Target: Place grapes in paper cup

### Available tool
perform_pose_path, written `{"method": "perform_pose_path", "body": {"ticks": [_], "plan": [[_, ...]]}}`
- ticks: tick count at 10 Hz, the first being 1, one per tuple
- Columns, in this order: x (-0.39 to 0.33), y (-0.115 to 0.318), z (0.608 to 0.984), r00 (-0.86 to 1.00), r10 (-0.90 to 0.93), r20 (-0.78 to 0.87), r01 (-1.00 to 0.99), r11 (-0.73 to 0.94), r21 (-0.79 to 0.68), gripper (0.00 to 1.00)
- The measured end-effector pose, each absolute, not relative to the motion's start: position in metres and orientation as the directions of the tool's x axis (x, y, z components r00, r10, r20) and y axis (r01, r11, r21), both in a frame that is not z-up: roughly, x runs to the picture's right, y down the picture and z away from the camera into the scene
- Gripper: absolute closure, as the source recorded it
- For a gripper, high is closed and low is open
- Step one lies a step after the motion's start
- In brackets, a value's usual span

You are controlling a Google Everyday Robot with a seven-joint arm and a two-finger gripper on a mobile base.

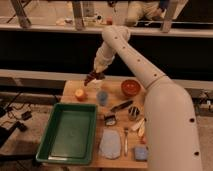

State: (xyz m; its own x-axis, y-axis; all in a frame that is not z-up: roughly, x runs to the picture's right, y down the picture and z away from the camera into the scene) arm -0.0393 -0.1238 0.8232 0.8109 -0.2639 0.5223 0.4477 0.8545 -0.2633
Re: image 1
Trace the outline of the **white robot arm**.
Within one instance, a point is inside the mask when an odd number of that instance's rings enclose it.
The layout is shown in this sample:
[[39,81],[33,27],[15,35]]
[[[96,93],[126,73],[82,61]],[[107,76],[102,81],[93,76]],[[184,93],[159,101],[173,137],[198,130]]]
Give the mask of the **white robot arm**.
[[189,93],[129,45],[130,31],[110,25],[102,30],[94,69],[85,81],[101,75],[118,55],[146,89],[145,135],[149,171],[203,171],[197,122]]

